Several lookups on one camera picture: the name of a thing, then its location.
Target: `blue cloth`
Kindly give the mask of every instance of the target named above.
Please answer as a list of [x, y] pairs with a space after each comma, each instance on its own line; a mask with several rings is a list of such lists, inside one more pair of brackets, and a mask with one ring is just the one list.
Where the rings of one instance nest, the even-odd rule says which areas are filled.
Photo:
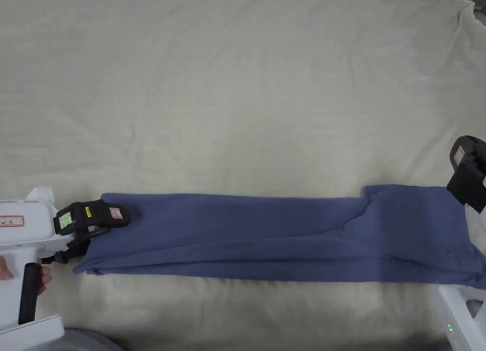
[[96, 237], [75, 272], [486, 289], [464, 207], [442, 187], [369, 186], [363, 198], [103, 194], [129, 226]]

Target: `wrinkled white fabric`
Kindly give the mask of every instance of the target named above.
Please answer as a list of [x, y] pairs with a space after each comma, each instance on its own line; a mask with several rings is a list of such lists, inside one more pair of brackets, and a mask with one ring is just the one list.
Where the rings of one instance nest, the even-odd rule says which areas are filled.
[[[1, 198], [47, 185], [59, 208], [446, 185], [454, 140], [486, 138], [486, 31], [464, 0], [0, 0], [0, 66]], [[430, 286], [71, 270], [54, 266], [38, 315], [137, 351], [409, 350], [443, 334]]]

